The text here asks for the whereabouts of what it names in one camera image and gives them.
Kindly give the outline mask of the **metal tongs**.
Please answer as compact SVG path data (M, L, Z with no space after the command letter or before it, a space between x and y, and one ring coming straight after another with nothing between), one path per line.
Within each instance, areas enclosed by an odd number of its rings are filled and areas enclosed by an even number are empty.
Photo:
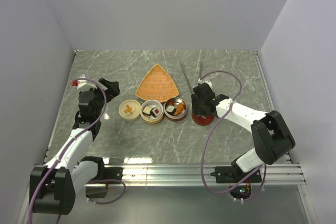
M191 94L194 94L194 95L196 95L196 96L198 96L198 94L196 94L196 93L194 92L194 90L193 90L193 88L196 87L196 86L195 86L195 85L193 85L193 86L190 85L190 82L188 81L188 78L187 78L187 76L186 76L185 69L184 69L184 66L183 66L182 61L180 61L180 67L181 67L181 70L182 70L184 79L185 79L185 81L186 81L186 83L187 83L187 85L188 85L188 88L189 88L189 90L190 90L190 93L191 93ZM199 85L202 84L202 78L201 78L201 77L202 77L202 62L201 62L201 61L198 63L198 67L197 67L196 69L198 70L198 81L197 81L197 85L199 86Z

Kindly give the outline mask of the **cream lid with orange handle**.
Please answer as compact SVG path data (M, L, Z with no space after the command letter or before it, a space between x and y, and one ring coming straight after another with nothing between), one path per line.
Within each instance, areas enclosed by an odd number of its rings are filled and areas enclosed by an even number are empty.
M134 121L140 116L141 105L136 100L125 100L119 106L119 114L126 121Z

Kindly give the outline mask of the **sushi roll red centre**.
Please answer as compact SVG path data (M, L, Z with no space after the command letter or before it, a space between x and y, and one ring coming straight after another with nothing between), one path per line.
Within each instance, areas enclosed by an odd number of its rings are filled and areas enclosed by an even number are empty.
M161 110L158 106L153 106L150 113L154 118L157 118L161 114Z

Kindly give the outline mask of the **orange fried shrimp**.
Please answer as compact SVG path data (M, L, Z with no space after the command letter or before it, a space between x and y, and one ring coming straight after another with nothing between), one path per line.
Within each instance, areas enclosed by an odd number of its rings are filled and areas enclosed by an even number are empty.
M176 105L176 110L174 112L174 116L180 115L184 111L184 104L183 103L178 103Z

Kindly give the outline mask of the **sushi roll white centre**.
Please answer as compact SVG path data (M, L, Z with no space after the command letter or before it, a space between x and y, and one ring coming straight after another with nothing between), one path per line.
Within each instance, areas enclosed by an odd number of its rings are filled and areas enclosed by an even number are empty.
M176 108L175 108L175 106L173 106L173 105L168 105L168 106L166 107L166 111L167 111L167 113L168 113L169 115L174 116L174 115L175 115Z

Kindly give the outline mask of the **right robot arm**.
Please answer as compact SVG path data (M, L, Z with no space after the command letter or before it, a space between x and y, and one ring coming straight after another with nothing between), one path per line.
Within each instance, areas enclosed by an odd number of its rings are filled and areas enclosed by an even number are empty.
M278 111L254 110L226 95L216 95L207 83L193 88L192 112L195 120L207 117L228 120L251 133L254 147L232 161L227 172L222 172L233 182L243 182L250 171L261 165L272 165L296 145Z

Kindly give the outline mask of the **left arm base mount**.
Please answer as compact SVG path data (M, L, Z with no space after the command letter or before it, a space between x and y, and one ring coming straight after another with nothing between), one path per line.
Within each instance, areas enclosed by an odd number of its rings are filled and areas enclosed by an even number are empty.
M102 176L96 176L85 185L86 197L104 199L109 191L112 192L113 185L121 185L122 176L122 167L106 167Z

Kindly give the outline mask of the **red lid with white handle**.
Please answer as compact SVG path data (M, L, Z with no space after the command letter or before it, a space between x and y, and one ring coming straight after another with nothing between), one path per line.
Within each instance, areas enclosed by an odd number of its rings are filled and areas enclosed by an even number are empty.
M207 126L213 122L214 116L213 115L197 116L194 113L192 113L192 119L196 124L200 126Z

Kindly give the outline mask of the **sushi roll green centre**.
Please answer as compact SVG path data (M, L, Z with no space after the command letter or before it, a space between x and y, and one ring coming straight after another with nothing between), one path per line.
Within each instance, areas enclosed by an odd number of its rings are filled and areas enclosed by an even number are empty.
M150 115L151 111L152 111L152 107L148 105L144 106L142 109L142 113L146 115Z

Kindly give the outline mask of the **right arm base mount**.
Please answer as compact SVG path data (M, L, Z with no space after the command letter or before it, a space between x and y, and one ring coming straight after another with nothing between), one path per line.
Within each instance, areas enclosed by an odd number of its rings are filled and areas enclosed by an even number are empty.
M263 173L262 175L260 168L254 172L244 173L237 167L216 166L215 171L210 173L210 175L215 177L217 184L236 184L247 176L242 183L229 191L234 200L240 200L241 202L255 197L262 190L266 180L266 174ZM260 183L259 188L254 195L252 183Z

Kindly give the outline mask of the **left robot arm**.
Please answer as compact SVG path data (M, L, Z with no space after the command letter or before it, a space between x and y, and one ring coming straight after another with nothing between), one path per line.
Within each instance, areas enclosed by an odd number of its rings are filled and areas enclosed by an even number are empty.
M78 111L69 138L54 157L35 166L29 179L29 213L67 215L76 194L88 182L121 184L121 170L109 178L101 157L83 156L96 139L106 105L120 94L119 83L81 76L72 81L79 91Z

